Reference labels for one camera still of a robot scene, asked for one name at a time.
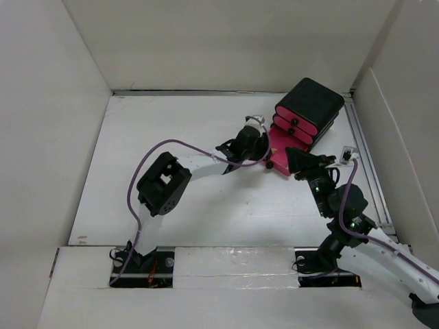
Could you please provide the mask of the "pink bottom drawer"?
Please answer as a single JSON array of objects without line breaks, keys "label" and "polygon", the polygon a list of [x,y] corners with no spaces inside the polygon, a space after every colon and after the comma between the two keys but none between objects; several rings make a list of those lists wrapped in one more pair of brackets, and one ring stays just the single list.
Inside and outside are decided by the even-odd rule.
[{"label": "pink bottom drawer", "polygon": [[287,147],[295,147],[303,151],[309,151],[309,146],[274,125],[269,130],[269,137],[271,156],[265,162],[265,168],[268,170],[276,170],[285,176],[290,176],[285,149]]}]

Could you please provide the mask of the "pink top drawer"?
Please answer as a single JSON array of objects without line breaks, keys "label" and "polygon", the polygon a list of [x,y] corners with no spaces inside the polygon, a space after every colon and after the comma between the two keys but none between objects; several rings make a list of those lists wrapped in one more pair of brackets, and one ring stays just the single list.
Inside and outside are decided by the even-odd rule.
[{"label": "pink top drawer", "polygon": [[275,107],[275,111],[276,116],[274,118],[274,123],[284,130],[288,130],[289,128],[298,128],[310,136],[316,136],[318,134],[318,130],[315,125],[308,122],[298,114],[288,110],[287,108],[277,106]]}]

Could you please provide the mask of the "black mini drawer cabinet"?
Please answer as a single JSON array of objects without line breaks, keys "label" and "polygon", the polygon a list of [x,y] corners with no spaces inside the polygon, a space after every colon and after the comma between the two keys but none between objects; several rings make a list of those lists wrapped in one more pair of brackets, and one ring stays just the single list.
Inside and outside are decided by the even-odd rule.
[{"label": "black mini drawer cabinet", "polygon": [[311,149],[333,125],[344,104],[343,96],[305,77],[275,107],[283,106],[316,126],[318,134],[312,136],[313,144],[308,145]]}]

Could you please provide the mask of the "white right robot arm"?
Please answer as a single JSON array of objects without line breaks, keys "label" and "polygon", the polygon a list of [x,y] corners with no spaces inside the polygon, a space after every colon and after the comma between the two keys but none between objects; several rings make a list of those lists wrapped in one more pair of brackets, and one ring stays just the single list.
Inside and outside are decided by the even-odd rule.
[{"label": "white right robot arm", "polygon": [[359,163],[347,147],[342,165],[353,164],[347,183],[338,186],[332,171],[335,156],[313,155],[297,148],[285,150],[289,172],[309,185],[321,217],[329,219],[329,235],[309,256],[292,267],[302,275],[321,278],[347,271],[367,279],[408,305],[413,316],[428,328],[438,327],[438,271],[390,238],[364,214],[368,202],[353,184]]}]

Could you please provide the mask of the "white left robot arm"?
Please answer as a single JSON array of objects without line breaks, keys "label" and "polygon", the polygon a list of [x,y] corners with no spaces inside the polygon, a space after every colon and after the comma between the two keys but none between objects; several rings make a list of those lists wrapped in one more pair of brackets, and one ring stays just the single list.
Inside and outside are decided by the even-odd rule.
[{"label": "white left robot arm", "polygon": [[[159,147],[177,143],[197,151],[196,155],[177,157],[163,152],[138,178],[147,158]],[[158,231],[163,217],[180,201],[190,182],[212,175],[226,175],[267,160],[271,154],[270,137],[262,117],[247,117],[238,135],[213,151],[204,151],[176,139],[155,145],[136,168],[127,192],[127,205],[137,221],[137,231],[127,259],[137,271],[147,271],[153,262]]]}]

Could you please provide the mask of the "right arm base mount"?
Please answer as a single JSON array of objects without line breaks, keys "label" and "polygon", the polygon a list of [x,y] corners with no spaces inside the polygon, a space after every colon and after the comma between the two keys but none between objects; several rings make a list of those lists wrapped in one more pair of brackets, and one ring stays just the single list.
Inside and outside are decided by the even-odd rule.
[{"label": "right arm base mount", "polygon": [[316,247],[295,247],[292,269],[298,274],[300,288],[361,288],[361,279],[356,274],[337,267],[326,268],[317,259]]}]

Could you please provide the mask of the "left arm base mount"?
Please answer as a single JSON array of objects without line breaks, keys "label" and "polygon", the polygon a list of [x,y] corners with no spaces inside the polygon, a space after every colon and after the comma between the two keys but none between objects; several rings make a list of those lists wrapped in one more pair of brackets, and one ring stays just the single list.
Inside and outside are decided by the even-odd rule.
[{"label": "left arm base mount", "polygon": [[146,256],[133,251],[123,271],[132,244],[113,248],[109,252],[112,269],[109,286],[128,289],[167,289],[173,287],[175,251],[174,247],[157,247]]}]

